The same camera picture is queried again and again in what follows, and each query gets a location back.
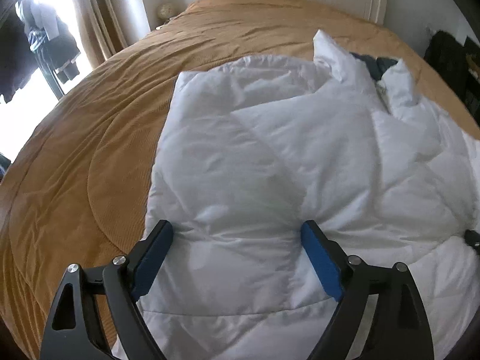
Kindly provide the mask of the white quilted puffer jacket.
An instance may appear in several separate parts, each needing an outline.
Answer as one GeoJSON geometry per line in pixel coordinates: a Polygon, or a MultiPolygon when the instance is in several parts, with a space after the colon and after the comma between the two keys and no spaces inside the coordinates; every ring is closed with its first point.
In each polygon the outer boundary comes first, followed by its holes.
{"type": "Polygon", "coordinates": [[[367,263],[406,263],[444,359],[479,307],[479,141],[373,80],[324,32],[310,61],[252,55],[176,80],[145,226],[174,240],[138,302],[168,359],[306,359],[335,310],[300,244],[314,220],[367,263]]]}

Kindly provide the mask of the dark hanging clothes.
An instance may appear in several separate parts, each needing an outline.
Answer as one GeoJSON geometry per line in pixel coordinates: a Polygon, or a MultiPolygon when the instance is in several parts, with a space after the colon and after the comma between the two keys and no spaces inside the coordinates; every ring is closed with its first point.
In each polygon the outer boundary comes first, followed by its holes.
{"type": "Polygon", "coordinates": [[[18,0],[1,23],[1,96],[8,103],[39,70],[57,98],[79,74],[80,49],[55,9],[18,0]]]}

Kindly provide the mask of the mustard yellow bedspread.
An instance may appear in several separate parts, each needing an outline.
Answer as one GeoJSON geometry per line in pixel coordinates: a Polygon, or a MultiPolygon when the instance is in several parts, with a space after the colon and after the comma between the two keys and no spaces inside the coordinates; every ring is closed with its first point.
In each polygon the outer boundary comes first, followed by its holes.
{"type": "Polygon", "coordinates": [[[157,141],[177,75],[244,55],[312,57],[324,30],[358,54],[400,57],[471,136],[464,104],[390,30],[308,0],[199,0],[109,58],[36,127],[1,181],[1,340],[39,355],[66,266],[102,265],[143,234],[157,141]]]}

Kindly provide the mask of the black backpack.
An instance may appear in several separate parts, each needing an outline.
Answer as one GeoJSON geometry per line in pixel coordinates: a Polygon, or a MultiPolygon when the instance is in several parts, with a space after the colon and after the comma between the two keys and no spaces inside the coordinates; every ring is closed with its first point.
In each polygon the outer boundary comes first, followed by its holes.
{"type": "Polygon", "coordinates": [[[431,37],[424,60],[479,124],[479,45],[470,37],[461,44],[450,33],[439,30],[431,37]]]}

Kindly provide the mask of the beige window curtain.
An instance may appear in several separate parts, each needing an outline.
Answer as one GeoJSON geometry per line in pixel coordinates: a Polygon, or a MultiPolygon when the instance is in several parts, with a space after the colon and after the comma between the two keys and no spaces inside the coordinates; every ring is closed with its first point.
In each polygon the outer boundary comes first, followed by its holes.
{"type": "Polygon", "coordinates": [[[73,0],[80,40],[92,68],[127,47],[112,0],[73,0]]]}

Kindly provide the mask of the small round bedside lamp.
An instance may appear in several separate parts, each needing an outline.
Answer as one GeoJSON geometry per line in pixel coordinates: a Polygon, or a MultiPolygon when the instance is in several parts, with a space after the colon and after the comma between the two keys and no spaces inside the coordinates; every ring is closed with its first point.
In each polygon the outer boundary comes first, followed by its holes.
{"type": "Polygon", "coordinates": [[[162,22],[169,21],[177,15],[176,6],[172,2],[162,3],[157,7],[156,14],[162,22]]]}

